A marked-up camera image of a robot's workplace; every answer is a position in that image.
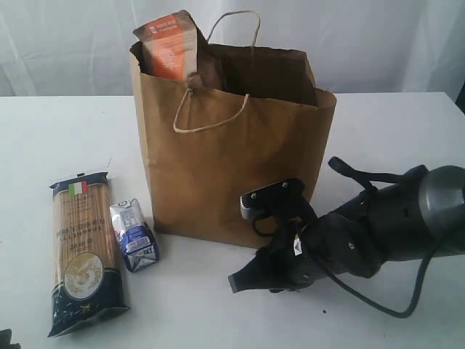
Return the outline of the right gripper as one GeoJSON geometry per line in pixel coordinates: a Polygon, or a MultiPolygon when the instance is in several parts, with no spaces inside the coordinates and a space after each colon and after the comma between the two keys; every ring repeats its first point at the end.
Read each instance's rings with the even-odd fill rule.
{"type": "Polygon", "coordinates": [[[304,230],[318,218],[303,195],[305,185],[291,178],[240,196],[242,218],[260,237],[270,237],[255,257],[228,276],[233,293],[246,290],[295,291],[326,277],[310,255],[304,230]]]}

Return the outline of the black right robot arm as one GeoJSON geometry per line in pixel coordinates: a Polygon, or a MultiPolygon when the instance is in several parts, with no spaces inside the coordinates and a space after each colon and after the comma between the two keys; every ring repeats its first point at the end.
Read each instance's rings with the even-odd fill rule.
{"type": "Polygon", "coordinates": [[[293,291],[331,274],[370,278],[389,261],[464,253],[463,168],[420,165],[398,175],[357,171],[335,158],[330,165],[363,190],[323,216],[296,178],[241,196],[244,219],[270,217],[276,228],[271,242],[230,275],[233,292],[293,291]]]}

